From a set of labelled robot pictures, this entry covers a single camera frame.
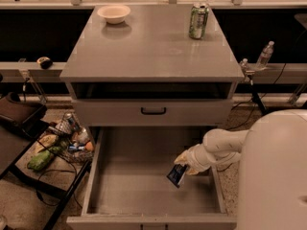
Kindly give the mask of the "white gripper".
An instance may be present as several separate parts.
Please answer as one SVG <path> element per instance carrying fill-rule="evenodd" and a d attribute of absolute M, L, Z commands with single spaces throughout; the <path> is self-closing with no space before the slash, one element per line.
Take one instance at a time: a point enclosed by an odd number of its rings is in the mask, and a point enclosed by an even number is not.
<path fill-rule="evenodd" d="M 176 165 L 188 165 L 187 175 L 196 175 L 217 164 L 216 157 L 205 149 L 203 144 L 197 144 L 182 152 L 174 161 Z"/>

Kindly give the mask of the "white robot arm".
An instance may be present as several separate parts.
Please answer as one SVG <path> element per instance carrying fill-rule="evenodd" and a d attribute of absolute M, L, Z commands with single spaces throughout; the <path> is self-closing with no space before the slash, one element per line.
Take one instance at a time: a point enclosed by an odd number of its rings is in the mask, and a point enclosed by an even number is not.
<path fill-rule="evenodd" d="M 187 174 L 239 163 L 235 230 L 307 230 L 307 110 L 275 111 L 241 131 L 214 128 L 175 162 Z"/>

